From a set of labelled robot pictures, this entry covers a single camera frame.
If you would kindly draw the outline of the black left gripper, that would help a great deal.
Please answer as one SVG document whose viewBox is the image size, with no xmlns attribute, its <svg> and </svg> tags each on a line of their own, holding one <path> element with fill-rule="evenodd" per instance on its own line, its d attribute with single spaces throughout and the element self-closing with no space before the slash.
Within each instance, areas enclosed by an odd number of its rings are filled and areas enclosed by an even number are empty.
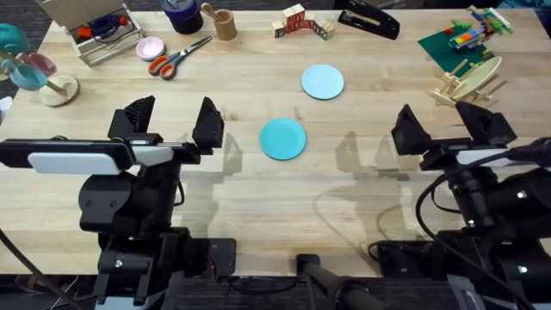
<svg viewBox="0 0 551 310">
<path fill-rule="evenodd" d="M 118 108 L 108 137 L 130 139 L 147 133 L 155 101 L 154 96 L 148 96 Z M 173 209 L 185 202 L 181 166 L 199 164 L 200 149 L 221 148 L 224 128 L 220 111 L 205 96 L 192 133 L 195 143 L 176 143 L 170 147 L 174 154 L 167 161 L 142 164 L 136 175 L 124 170 L 118 175 L 92 175 L 84 182 L 78 195 L 80 228 L 110 236 L 141 236 L 168 230 Z"/>
</svg>

